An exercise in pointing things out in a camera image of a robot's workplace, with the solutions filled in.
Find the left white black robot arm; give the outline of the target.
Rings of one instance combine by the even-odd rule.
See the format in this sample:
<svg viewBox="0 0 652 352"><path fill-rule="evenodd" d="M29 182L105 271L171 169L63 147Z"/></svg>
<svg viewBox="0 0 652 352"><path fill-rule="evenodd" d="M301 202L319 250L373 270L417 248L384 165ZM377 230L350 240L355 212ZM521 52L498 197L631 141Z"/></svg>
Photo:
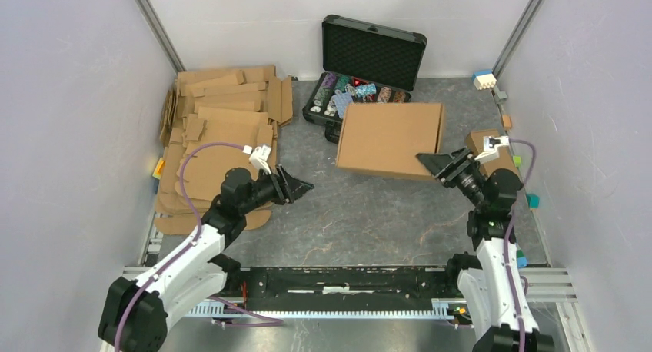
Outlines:
<svg viewBox="0 0 652 352"><path fill-rule="evenodd" d="M173 326L193 307L242 287L241 265L225 255L247 226L247 214L268 203L291 204L312 190L278 165L256 179L246 168L225 175L220 193L186 239L149 270L109 287L98 337L116 351L158 351Z"/></svg>

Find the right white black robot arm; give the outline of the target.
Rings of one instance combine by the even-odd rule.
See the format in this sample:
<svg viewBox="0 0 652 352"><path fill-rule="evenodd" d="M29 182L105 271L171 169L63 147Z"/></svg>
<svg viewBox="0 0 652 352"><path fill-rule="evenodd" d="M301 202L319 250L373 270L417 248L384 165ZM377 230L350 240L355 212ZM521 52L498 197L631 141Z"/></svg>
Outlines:
<svg viewBox="0 0 652 352"><path fill-rule="evenodd" d="M444 275L446 291L463 297L475 329L475 351L553 351L541 332L517 269L513 208L523 184L517 173L481 172L471 150L418 153L418 161L446 188L457 188L472 204L467 235L473 254L455 254Z"/></svg>

